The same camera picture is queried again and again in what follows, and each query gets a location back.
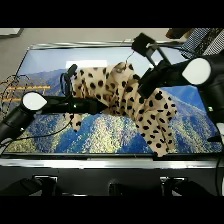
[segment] polka dot cloth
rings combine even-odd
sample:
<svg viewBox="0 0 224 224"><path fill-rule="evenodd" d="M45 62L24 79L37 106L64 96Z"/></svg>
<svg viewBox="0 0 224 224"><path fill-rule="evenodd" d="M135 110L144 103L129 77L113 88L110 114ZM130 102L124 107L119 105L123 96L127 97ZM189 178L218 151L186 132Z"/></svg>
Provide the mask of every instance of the polka dot cloth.
<svg viewBox="0 0 224 224"><path fill-rule="evenodd" d="M161 157L174 149L169 121L177 112L172 99L165 91L155 89L148 99L142 98L138 90L140 77L131 64L123 62L106 68L81 69L74 80L74 97L95 97L108 108L102 113L128 116L150 148ZM74 131L81 126L81 115L65 114Z"/></svg>

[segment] white wall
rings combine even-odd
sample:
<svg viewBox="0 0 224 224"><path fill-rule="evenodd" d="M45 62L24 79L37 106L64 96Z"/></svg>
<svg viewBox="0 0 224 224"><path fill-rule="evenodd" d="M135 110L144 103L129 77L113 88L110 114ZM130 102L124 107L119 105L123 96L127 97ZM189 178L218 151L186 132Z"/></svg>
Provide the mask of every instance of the white wall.
<svg viewBox="0 0 224 224"><path fill-rule="evenodd" d="M0 28L0 35L17 34L20 28Z"/></svg>

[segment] crumpled garment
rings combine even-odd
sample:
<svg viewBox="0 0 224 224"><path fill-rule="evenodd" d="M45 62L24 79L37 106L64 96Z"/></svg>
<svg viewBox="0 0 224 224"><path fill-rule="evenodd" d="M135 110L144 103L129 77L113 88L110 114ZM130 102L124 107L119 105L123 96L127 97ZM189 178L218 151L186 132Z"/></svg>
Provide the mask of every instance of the crumpled garment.
<svg viewBox="0 0 224 224"><path fill-rule="evenodd" d="M139 79L132 64L123 62L116 66L81 69L75 76L73 96L95 97L108 106L102 113L130 117L150 148L161 157L174 149L168 124L177 109L167 93L159 88L148 99L143 99L137 92ZM81 116L65 114L66 120L72 118L75 131L80 129Z"/></svg>

